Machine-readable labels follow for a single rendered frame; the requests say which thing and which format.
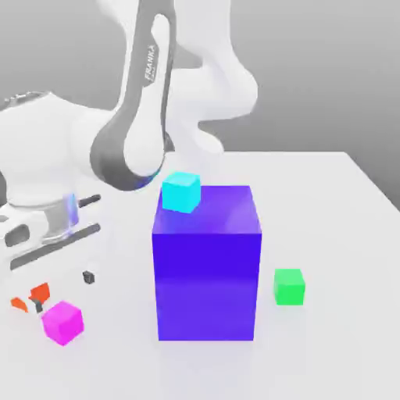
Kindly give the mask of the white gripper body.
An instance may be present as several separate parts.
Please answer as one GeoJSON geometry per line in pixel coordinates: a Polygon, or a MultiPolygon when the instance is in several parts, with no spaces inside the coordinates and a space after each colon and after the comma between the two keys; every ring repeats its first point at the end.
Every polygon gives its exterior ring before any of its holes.
{"type": "Polygon", "coordinates": [[[9,233],[0,228],[0,291],[24,291],[74,270],[97,273],[104,260],[103,245],[99,223],[46,244],[35,240],[25,223],[9,233]]]}

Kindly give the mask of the small red cube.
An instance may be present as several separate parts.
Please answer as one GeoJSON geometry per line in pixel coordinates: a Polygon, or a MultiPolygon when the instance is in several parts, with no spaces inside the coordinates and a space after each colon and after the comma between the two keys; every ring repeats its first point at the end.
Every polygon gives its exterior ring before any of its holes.
{"type": "Polygon", "coordinates": [[[47,283],[33,287],[30,293],[24,296],[14,296],[10,300],[12,307],[22,310],[25,313],[40,314],[43,312],[44,304],[50,298],[50,290],[47,283]]]}

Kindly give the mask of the small magenta cube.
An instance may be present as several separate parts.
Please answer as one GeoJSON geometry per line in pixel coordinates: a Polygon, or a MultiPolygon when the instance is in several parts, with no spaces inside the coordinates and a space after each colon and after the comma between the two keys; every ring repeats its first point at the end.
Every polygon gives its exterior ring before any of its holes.
{"type": "Polygon", "coordinates": [[[51,307],[41,320],[46,336],[61,346],[69,344],[84,331],[82,311],[65,301],[51,307]]]}

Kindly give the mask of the small cyan cube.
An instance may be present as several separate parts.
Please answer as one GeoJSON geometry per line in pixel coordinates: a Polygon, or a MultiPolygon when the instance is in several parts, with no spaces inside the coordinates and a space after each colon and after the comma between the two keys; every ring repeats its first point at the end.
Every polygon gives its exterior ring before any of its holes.
{"type": "Polygon", "coordinates": [[[162,183],[162,207],[179,213],[192,213],[201,201],[200,176],[174,172],[162,183]]]}

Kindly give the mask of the small green cube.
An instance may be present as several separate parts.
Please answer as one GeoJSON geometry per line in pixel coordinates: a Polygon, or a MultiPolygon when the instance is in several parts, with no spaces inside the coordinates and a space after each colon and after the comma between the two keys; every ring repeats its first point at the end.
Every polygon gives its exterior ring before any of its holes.
{"type": "Polygon", "coordinates": [[[305,279],[300,269],[275,269],[273,293],[277,305],[303,305],[305,279]]]}

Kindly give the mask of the large purple box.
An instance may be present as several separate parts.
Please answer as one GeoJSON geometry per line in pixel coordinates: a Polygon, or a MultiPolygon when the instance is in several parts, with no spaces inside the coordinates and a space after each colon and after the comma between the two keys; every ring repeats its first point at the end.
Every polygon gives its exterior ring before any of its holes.
{"type": "Polygon", "coordinates": [[[191,213],[158,205],[152,254],[159,340],[252,340],[261,246],[248,185],[204,186],[191,213]]]}

